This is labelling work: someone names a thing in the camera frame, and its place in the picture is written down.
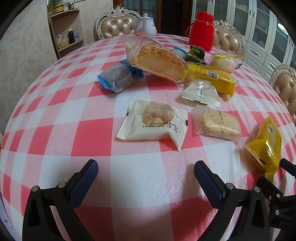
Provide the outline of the white glass-door cabinet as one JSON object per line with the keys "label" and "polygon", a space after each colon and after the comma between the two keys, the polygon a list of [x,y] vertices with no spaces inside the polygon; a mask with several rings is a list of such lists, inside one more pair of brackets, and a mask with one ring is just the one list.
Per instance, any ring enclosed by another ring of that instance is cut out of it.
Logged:
{"label": "white glass-door cabinet", "polygon": [[244,36],[246,63],[266,81],[281,64],[295,68],[295,43],[262,1],[193,1],[192,21],[199,11],[210,13],[214,20],[229,21]]}

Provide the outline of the tiger-skin cake clear packet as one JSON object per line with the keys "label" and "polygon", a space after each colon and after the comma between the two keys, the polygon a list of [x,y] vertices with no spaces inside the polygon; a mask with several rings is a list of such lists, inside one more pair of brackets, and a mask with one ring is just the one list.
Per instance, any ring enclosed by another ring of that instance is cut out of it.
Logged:
{"label": "tiger-skin cake clear packet", "polygon": [[177,54],[141,34],[124,35],[128,63],[147,73],[175,82],[185,82],[189,64]]}

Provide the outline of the near-right beige tufted chair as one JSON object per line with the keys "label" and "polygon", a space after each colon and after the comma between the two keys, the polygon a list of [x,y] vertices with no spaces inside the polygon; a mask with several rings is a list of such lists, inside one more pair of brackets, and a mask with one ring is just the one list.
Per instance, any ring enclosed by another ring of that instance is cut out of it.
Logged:
{"label": "near-right beige tufted chair", "polygon": [[295,121],[295,69],[288,65],[279,65],[273,71],[269,84],[278,94]]}

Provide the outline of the dark cake blue packet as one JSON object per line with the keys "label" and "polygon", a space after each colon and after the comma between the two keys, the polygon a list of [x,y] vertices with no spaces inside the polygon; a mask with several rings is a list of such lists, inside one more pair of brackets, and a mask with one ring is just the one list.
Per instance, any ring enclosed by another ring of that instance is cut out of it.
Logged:
{"label": "dark cake blue packet", "polygon": [[120,93],[144,78],[144,72],[131,66],[126,59],[103,70],[98,76],[105,89]]}

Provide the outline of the yellow snack bag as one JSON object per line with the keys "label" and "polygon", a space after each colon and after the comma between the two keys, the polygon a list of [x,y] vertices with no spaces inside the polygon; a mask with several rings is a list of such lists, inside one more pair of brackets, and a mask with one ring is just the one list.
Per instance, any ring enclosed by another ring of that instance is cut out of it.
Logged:
{"label": "yellow snack bag", "polygon": [[255,164],[259,172],[271,183],[278,171],[281,144],[281,133],[270,116],[260,125],[256,138],[245,144],[245,148],[255,158]]}

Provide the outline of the small blue box on shelf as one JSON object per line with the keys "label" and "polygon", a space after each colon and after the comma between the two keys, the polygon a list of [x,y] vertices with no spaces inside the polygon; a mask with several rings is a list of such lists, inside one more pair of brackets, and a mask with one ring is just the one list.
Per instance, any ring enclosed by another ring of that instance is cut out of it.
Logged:
{"label": "small blue box on shelf", "polygon": [[73,33],[74,33],[75,42],[80,41],[79,30],[74,30]]}

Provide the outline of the bagged food on shelf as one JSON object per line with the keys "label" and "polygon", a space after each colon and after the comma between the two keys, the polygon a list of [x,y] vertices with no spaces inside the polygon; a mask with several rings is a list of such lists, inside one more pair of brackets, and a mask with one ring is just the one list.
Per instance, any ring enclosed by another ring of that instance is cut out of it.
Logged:
{"label": "bagged food on shelf", "polygon": [[57,36],[57,46],[58,49],[63,49],[69,45],[69,37],[67,34],[59,34]]}

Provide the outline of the small blue snack packet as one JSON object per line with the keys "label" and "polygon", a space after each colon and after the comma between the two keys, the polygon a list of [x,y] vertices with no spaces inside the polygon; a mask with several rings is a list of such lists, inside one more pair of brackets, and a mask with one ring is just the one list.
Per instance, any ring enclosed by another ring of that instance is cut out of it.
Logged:
{"label": "small blue snack packet", "polygon": [[172,49],[172,52],[174,52],[176,55],[178,55],[180,58],[182,59],[185,59],[186,56],[187,56],[187,52],[177,46],[175,46],[173,49]]}

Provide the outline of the clear biscuit packet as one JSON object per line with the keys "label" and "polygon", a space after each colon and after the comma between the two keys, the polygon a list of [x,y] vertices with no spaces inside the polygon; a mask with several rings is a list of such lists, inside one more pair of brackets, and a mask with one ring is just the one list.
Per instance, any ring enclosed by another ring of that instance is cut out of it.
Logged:
{"label": "clear biscuit packet", "polygon": [[242,138],[238,118],[232,114],[196,105],[191,111],[194,123],[193,135],[206,135],[239,142]]}

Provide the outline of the pale round bread packet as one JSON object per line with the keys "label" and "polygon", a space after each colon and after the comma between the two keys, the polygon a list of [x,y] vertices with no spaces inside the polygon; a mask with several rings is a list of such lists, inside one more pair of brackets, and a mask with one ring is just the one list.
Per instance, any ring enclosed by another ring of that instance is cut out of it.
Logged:
{"label": "pale round bread packet", "polygon": [[233,73],[238,70],[246,60],[246,55],[215,53],[211,55],[207,64],[215,69]]}

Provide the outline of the white round-pastry packet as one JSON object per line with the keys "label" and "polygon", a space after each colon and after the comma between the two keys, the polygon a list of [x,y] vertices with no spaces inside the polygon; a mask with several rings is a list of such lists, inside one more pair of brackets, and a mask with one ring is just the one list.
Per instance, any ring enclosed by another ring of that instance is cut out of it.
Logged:
{"label": "white round-pastry packet", "polygon": [[116,135],[121,140],[171,138],[180,150],[188,130],[188,112],[169,104],[134,100]]}

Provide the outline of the small white clear packet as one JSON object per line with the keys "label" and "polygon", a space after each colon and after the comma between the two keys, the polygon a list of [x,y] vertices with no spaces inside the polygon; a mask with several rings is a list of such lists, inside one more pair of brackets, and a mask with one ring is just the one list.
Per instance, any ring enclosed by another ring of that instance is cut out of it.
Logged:
{"label": "small white clear packet", "polygon": [[221,106],[218,92],[212,82],[195,79],[184,89],[182,98],[203,105]]}

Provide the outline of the green candy packet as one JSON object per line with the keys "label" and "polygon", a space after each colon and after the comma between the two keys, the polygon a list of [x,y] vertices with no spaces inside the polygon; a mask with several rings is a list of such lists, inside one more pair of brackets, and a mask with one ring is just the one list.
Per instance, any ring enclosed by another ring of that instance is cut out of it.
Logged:
{"label": "green candy packet", "polygon": [[204,62],[205,50],[199,46],[190,46],[186,54],[185,60],[187,62],[202,64]]}

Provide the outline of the long yellow snack packet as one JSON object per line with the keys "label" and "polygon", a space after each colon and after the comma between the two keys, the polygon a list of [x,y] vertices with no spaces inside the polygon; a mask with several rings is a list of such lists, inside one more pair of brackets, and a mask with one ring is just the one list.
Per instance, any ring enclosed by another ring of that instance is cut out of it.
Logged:
{"label": "long yellow snack packet", "polygon": [[225,71],[217,70],[208,65],[188,63],[187,71],[182,80],[189,82],[195,79],[210,81],[218,92],[229,97],[234,96],[235,78]]}

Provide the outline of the yellow jar on shelf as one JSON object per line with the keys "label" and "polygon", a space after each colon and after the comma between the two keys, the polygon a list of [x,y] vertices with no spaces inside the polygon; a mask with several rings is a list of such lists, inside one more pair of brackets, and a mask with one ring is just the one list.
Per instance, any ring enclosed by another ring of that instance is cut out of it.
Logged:
{"label": "yellow jar on shelf", "polygon": [[63,4],[56,4],[54,6],[54,15],[60,12],[64,11],[64,5]]}

